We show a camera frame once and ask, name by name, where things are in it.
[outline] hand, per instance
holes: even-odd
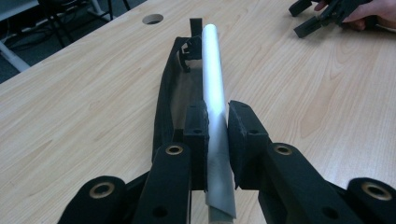
[[[320,0],[315,11],[327,6],[325,0]],[[365,17],[376,15],[378,24],[388,28],[396,28],[396,0],[373,0],[358,6],[343,22],[347,22],[352,29],[362,31],[366,28]]]

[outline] metal grommet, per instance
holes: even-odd
[[[183,147],[180,146],[170,146],[166,148],[166,153],[168,153],[169,155],[175,156],[180,154],[183,151]]]
[[[365,193],[368,195],[372,196],[375,199],[381,200],[381,201],[390,201],[392,199],[392,195],[384,188],[381,186],[371,183],[371,182],[364,182],[361,185],[361,188]]]
[[[111,182],[102,182],[93,186],[90,190],[90,196],[94,199],[105,198],[114,191],[114,184]]]
[[[284,156],[289,156],[289,155],[291,155],[291,153],[293,153],[293,151],[291,151],[290,148],[285,147],[285,146],[276,146],[274,148],[274,151],[279,153],[279,154],[282,154]]]

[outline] round hole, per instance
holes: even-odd
[[[252,133],[252,134],[259,133],[259,131],[257,131],[257,130],[249,130],[248,132],[249,132],[249,133]]]
[[[175,155],[180,154],[183,151],[183,148],[179,147],[179,146],[170,146],[165,151],[169,155],[175,156]]]
[[[392,195],[386,189],[375,183],[365,182],[361,185],[361,188],[368,195],[378,200],[389,201],[392,199]]]
[[[105,198],[114,191],[114,184],[110,182],[99,183],[90,190],[90,196],[94,199]]]
[[[331,219],[337,219],[338,218],[338,213],[335,211],[333,208],[330,207],[323,207],[322,208],[322,213]]]
[[[155,217],[166,217],[168,215],[168,211],[163,206],[158,206],[152,210],[152,215]]]
[[[292,153],[291,149],[287,148],[287,147],[276,147],[275,152],[285,155],[285,156],[289,156]]]
[[[163,15],[161,14],[151,14],[143,18],[142,22],[146,25],[157,24],[163,20]]]

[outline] wood grain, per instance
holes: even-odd
[[[149,169],[161,75],[189,18],[217,25],[226,100],[251,105],[274,141],[341,187],[396,188],[395,35],[329,25],[299,39],[315,12],[293,18],[292,3],[148,0],[1,84],[0,223],[56,223],[88,180]],[[235,198],[235,223],[265,223],[256,192]],[[202,192],[191,222],[207,222]]]

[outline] table surface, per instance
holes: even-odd
[[[273,141],[343,188],[396,188],[395,34],[329,25],[299,39],[315,12],[293,18],[292,3],[148,0],[1,84],[0,223],[56,223],[90,179],[149,170],[161,76],[189,18],[217,25],[226,100],[251,105]],[[191,222],[207,222],[204,194],[192,199]],[[235,199],[235,223],[264,223],[257,192]]]

